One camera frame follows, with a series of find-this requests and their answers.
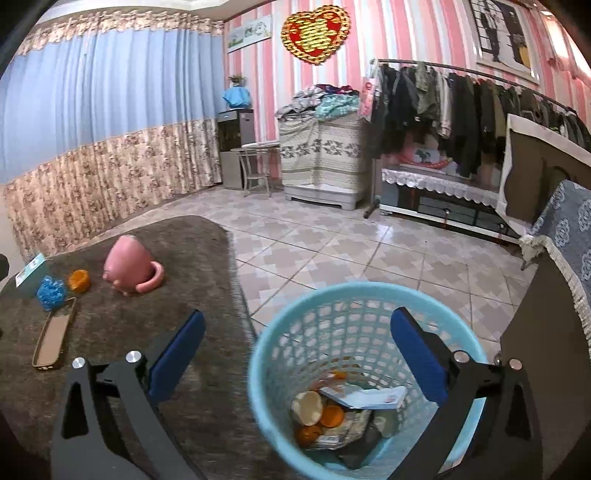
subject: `phone case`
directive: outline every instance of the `phone case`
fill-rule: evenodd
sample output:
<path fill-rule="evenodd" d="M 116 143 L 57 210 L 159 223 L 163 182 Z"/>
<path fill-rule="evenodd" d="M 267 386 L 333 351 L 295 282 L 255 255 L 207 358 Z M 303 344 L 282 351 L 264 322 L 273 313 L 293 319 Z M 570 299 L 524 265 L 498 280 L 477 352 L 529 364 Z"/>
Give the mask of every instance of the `phone case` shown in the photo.
<path fill-rule="evenodd" d="M 44 371 L 59 367 L 64 338 L 75 315 L 75 297 L 67 299 L 63 306 L 47 315 L 31 361 L 35 369 Z"/>

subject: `white lace tablecloth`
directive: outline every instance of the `white lace tablecloth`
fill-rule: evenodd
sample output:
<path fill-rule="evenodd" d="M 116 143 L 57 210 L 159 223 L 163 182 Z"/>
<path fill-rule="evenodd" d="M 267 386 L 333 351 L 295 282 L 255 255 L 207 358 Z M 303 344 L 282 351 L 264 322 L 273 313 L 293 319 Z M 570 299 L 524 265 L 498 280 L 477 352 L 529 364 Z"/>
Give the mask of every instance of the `white lace tablecloth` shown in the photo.
<path fill-rule="evenodd" d="M 452 179 L 443 179 L 428 173 L 419 173 L 394 168 L 382 169 L 382 180 L 395 183 L 413 189 L 428 190 L 430 192 L 444 193 L 460 199 L 471 200 L 487 206 L 496 206 L 499 196 L 497 192 L 485 190 Z"/>

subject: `red heart decoration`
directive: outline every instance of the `red heart decoration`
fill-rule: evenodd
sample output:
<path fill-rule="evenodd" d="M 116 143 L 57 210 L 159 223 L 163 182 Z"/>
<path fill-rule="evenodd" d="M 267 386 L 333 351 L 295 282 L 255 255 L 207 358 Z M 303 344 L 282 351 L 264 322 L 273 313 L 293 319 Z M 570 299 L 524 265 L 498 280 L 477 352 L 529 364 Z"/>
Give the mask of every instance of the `red heart decoration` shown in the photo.
<path fill-rule="evenodd" d="M 283 23 L 281 41 L 300 60 L 319 65 L 343 44 L 350 28 L 351 18 L 343 8 L 325 5 L 290 15 Z"/>

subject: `orange lid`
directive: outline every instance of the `orange lid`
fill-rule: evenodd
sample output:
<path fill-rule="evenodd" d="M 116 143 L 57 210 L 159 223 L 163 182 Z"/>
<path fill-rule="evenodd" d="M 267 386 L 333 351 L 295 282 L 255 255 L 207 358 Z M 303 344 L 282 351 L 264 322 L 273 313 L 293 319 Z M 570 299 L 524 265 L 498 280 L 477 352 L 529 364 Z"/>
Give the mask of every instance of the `orange lid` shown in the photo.
<path fill-rule="evenodd" d="M 90 288 L 90 276 L 86 270 L 76 270 L 68 278 L 68 287 L 75 293 L 84 293 Z"/>
<path fill-rule="evenodd" d="M 338 405 L 328 405 L 322 410 L 320 424 L 328 429 L 338 427 L 345 419 L 345 411 Z"/>
<path fill-rule="evenodd" d="M 320 430 L 318 425 L 300 427 L 295 431 L 295 439 L 300 447 L 308 448 L 321 434 L 322 430 Z"/>

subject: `hanging clothes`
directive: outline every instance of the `hanging clothes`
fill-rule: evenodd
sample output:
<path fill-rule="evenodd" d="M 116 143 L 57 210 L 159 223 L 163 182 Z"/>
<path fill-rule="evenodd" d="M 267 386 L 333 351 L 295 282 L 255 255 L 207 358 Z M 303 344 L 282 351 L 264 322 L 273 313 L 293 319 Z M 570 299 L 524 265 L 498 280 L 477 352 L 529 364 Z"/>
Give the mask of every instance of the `hanging clothes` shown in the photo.
<path fill-rule="evenodd" d="M 392 83 L 392 89 L 385 119 L 388 135 L 384 135 L 382 145 L 384 153 L 390 154 L 400 152 L 404 146 L 406 130 L 414 123 L 417 114 L 418 93 L 412 70 L 398 72 L 385 65 L 384 73 L 388 83 Z"/>
<path fill-rule="evenodd" d="M 576 144 L 585 148 L 585 140 L 579 127 L 579 123 L 577 122 L 577 114 L 574 112 L 566 112 L 566 119 L 570 123 L 570 127 L 573 129 L 574 136 L 576 137 Z"/>
<path fill-rule="evenodd" d="M 443 75 L 438 75 L 437 84 L 440 96 L 440 116 L 437 133 L 440 137 L 448 139 L 452 133 L 452 90 L 449 87 L 447 78 Z"/>
<path fill-rule="evenodd" d="M 584 143 L 584 149 L 587 150 L 588 152 L 591 152 L 591 135 L 589 134 L 589 130 L 587 129 L 587 125 L 584 124 L 584 122 L 577 116 L 577 123 L 579 124 L 579 128 L 581 130 L 581 133 L 583 135 L 583 143 Z"/>
<path fill-rule="evenodd" d="M 523 89 L 519 97 L 519 104 L 521 105 L 521 116 L 537 124 L 542 124 L 542 113 L 540 112 L 538 99 L 535 97 L 534 92 L 529 89 Z"/>
<path fill-rule="evenodd" d="M 377 77 L 382 94 L 374 97 L 369 142 L 375 157 L 410 150 L 411 139 L 430 142 L 454 160 L 460 176 L 483 180 L 483 171 L 504 160 L 507 115 L 528 118 L 591 151 L 591 134 L 574 111 L 559 111 L 525 87 L 445 75 L 423 62 L 400 70 L 383 64 Z"/>
<path fill-rule="evenodd" d="M 457 163 L 457 172 L 470 177 L 480 164 L 479 124 L 476 117 L 474 87 L 470 77 L 451 73 L 452 133 L 449 138 L 449 156 Z"/>
<path fill-rule="evenodd" d="M 496 162 L 502 164 L 505 159 L 505 145 L 506 145 L 506 132 L 507 132 L 507 121 L 506 116 L 503 112 L 501 105 L 501 98 L 499 97 L 498 85 L 495 85 L 491 80 L 487 80 L 487 83 L 492 90 L 492 99 L 495 105 L 495 139 L 496 139 Z"/>
<path fill-rule="evenodd" d="M 480 149 L 484 153 L 496 151 L 495 101 L 490 83 L 480 87 Z"/>
<path fill-rule="evenodd" d="M 427 71 L 427 67 L 422 61 L 417 64 L 415 76 L 415 87 L 418 96 L 417 115 L 421 119 L 435 120 L 439 110 L 437 105 L 436 79 L 431 72 Z"/>

